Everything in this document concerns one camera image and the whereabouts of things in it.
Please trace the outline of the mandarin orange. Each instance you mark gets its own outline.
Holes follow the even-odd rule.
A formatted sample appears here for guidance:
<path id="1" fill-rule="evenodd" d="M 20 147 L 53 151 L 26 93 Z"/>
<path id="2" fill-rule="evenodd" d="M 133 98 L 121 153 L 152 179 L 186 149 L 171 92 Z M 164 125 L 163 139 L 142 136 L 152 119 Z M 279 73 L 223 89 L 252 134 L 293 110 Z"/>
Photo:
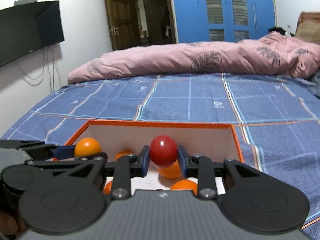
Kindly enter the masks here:
<path id="1" fill-rule="evenodd" d="M 180 180 L 172 185 L 170 188 L 171 191 L 175 190 L 189 190 L 193 191 L 195 195 L 197 195 L 197 183 L 192 180 Z"/>
<path id="2" fill-rule="evenodd" d="M 104 189 L 103 189 L 103 193 L 104 194 L 110 194 L 111 193 L 111 189 L 112 189 L 112 183 L 113 181 L 109 181 L 105 184 Z"/>

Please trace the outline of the yellow orange kumquat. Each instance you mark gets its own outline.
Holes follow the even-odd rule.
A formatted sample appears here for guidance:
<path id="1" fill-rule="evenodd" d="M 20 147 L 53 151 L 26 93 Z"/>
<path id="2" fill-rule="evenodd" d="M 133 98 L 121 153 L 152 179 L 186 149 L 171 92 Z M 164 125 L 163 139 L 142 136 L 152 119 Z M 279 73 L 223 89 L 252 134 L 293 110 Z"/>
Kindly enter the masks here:
<path id="1" fill-rule="evenodd" d="M 93 138 L 83 138 L 75 146 L 74 156 L 84 157 L 101 152 L 99 142 Z"/>
<path id="2" fill-rule="evenodd" d="M 170 167 L 159 168 L 157 171 L 160 176 L 167 179 L 177 179 L 182 176 L 178 161 L 175 161 Z"/>

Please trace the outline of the red cherry tomato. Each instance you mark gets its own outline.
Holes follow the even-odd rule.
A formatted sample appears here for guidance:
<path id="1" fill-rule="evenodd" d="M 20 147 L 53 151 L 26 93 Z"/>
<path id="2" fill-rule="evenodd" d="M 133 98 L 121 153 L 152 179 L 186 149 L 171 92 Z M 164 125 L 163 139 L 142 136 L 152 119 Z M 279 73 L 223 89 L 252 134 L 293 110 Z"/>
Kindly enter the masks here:
<path id="1" fill-rule="evenodd" d="M 170 167 L 178 157 L 176 142 L 167 135 L 160 135 L 150 143 L 149 156 L 157 168 Z"/>

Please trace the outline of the orange inside box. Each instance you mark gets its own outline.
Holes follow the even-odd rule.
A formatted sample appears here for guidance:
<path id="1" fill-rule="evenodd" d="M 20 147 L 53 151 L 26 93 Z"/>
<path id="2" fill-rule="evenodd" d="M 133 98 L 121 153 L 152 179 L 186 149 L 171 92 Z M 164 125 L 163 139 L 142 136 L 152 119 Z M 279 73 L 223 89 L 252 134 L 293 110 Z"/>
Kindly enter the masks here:
<path id="1" fill-rule="evenodd" d="M 131 150 L 123 150 L 123 151 L 120 151 L 116 154 L 115 156 L 115 159 L 118 160 L 119 158 L 125 156 L 125 155 L 128 155 L 128 154 L 132 154 L 132 151 Z"/>

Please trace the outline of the orange cardboard shoe box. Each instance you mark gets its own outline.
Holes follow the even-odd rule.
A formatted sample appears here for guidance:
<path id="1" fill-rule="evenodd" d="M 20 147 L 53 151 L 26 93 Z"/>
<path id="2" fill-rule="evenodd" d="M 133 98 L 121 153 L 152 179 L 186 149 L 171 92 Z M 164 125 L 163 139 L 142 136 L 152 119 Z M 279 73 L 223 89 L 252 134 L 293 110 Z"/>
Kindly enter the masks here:
<path id="1" fill-rule="evenodd" d="M 243 161 L 240 144 L 232 124 L 89 120 L 67 137 L 65 145 L 85 140 L 115 161 L 122 154 L 138 155 L 151 148 L 151 161 L 145 178 L 134 178 L 132 190 L 168 190 L 182 180 L 178 171 L 178 147 L 193 156 L 205 156 L 221 163 L 225 159 Z"/>

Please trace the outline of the blue plaid bed sheet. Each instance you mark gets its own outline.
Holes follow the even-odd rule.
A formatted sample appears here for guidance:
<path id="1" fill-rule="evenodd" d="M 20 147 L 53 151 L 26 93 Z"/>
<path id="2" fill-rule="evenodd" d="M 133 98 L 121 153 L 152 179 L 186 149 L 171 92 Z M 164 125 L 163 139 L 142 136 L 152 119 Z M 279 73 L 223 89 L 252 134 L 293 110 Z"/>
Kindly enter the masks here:
<path id="1" fill-rule="evenodd" d="M 319 239 L 319 98 L 284 76 L 181 74 L 64 86 L 38 102 L 3 139 L 64 144 L 88 120 L 233 124 L 246 164 L 303 191 L 305 232 Z"/>

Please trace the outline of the pink floral duvet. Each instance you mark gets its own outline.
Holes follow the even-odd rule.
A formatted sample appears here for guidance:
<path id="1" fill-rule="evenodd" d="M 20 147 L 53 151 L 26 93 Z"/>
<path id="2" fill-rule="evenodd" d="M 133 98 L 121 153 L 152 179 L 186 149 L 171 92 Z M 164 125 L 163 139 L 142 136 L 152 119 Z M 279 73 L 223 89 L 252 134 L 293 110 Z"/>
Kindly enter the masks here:
<path id="1" fill-rule="evenodd" d="M 156 74 L 231 73 L 307 79 L 319 45 L 271 32 L 258 40 L 133 47 L 101 55 L 68 75 L 68 84 Z"/>

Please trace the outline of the grey blue crumpled blanket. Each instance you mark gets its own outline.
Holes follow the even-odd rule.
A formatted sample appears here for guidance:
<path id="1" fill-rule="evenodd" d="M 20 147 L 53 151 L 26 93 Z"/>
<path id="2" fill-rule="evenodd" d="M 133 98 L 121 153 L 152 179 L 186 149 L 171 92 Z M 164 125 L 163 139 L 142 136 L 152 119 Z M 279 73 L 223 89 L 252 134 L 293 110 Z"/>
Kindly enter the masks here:
<path id="1" fill-rule="evenodd" d="M 308 80 L 315 83 L 317 86 L 320 86 L 320 69 L 318 69 L 315 74 L 312 74 Z"/>

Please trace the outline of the blue wardrobe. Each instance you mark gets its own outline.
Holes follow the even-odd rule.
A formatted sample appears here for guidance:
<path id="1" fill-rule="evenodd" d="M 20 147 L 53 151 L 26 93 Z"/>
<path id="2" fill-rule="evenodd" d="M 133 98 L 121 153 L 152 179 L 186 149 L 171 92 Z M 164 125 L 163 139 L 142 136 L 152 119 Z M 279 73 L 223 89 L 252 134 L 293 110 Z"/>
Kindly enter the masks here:
<path id="1" fill-rule="evenodd" d="M 172 0 L 178 43 L 257 40 L 275 26 L 273 0 Z"/>

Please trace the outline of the black clothes on headboard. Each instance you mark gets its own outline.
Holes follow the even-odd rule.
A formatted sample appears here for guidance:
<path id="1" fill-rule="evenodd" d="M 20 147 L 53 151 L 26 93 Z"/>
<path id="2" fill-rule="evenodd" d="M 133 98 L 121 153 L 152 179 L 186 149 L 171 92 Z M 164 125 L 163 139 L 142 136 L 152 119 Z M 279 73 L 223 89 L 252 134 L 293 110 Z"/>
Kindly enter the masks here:
<path id="1" fill-rule="evenodd" d="M 281 35 L 284 35 L 284 36 L 291 36 L 291 37 L 295 36 L 295 34 L 289 32 L 289 31 L 286 31 L 281 27 L 273 27 L 273 28 L 269 28 L 268 29 L 269 33 L 273 32 L 273 31 L 278 32 L 278 33 L 280 33 Z"/>

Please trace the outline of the brown wooden door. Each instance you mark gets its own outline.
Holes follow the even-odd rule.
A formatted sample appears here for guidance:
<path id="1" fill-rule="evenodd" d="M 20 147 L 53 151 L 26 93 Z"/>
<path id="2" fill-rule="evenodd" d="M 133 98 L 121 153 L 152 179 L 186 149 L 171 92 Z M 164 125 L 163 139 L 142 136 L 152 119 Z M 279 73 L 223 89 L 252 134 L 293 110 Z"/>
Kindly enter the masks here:
<path id="1" fill-rule="evenodd" d="M 135 0 L 105 0 L 113 50 L 140 45 Z"/>

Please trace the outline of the brown pillow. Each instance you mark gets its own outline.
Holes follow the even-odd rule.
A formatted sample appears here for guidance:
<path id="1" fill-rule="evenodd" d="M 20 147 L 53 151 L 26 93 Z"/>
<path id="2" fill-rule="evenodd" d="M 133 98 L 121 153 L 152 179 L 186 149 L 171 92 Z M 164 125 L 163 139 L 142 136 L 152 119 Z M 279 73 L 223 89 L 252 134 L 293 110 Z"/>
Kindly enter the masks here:
<path id="1" fill-rule="evenodd" d="M 320 23 L 319 18 L 302 20 L 297 25 L 295 37 L 311 43 L 320 43 Z"/>

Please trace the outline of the black wall television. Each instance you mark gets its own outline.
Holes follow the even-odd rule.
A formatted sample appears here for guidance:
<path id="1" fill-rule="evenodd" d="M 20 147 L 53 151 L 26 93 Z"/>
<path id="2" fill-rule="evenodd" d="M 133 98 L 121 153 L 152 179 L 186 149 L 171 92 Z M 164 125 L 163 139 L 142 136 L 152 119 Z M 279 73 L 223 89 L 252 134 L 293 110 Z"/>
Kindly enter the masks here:
<path id="1" fill-rule="evenodd" d="M 1 66 L 64 40 L 59 1 L 28 3 L 1 10 Z"/>

